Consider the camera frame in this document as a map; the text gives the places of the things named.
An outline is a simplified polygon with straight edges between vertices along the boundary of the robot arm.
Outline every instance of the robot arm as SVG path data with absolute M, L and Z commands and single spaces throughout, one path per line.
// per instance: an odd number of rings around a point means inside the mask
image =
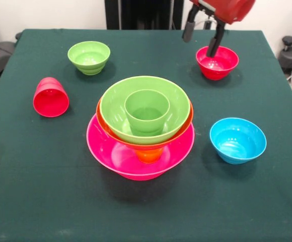
M 217 22 L 215 36 L 211 39 L 207 56 L 214 57 L 219 47 L 225 25 L 236 21 L 242 21 L 251 10 L 255 0 L 191 0 L 193 6 L 188 14 L 186 25 L 183 32 L 183 40 L 189 42 L 192 38 L 195 27 L 195 16 L 201 10 L 208 16 L 215 18 Z

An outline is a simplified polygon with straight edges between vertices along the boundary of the blue bowl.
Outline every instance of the blue bowl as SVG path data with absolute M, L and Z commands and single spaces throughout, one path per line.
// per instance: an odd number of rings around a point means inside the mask
M 243 164 L 260 156 L 266 149 L 263 131 L 250 121 L 229 117 L 217 121 L 210 139 L 218 155 L 227 163 Z

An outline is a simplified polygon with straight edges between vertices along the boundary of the table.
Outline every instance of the table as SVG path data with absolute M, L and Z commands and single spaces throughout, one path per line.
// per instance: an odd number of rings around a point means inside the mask
M 292 91 L 260 31 L 230 31 L 238 53 L 224 80 L 200 73 L 196 51 L 213 31 L 25 30 L 0 80 L 0 241 L 291 241 Z M 111 49 L 104 70 L 85 76 L 67 59 L 75 43 Z M 180 85 L 194 105 L 196 139 L 176 168 L 134 182 L 102 167 L 86 129 L 102 93 L 136 75 Z M 57 118 L 32 106 L 38 82 L 57 78 L 70 108 Z M 241 117 L 266 134 L 265 153 L 229 165 L 208 137 L 220 118 Z

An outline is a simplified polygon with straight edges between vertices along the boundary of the red cup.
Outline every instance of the red cup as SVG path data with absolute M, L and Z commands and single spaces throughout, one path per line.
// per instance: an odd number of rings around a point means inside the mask
M 196 53 L 197 63 L 203 75 L 213 81 L 226 77 L 239 63 L 238 55 L 231 49 L 219 46 L 214 57 L 207 57 L 208 46 Z
M 57 117 L 69 107 L 69 98 L 56 78 L 46 77 L 37 85 L 33 106 L 42 116 Z

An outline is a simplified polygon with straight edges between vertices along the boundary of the green cup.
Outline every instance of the green cup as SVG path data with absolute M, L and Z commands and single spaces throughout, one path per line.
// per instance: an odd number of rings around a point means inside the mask
M 67 52 L 67 57 L 78 70 L 89 76 L 100 73 L 109 56 L 109 47 L 97 41 L 75 44 Z
M 164 94 L 150 89 L 138 90 L 126 98 L 124 107 L 134 135 L 155 136 L 163 132 L 170 109 Z

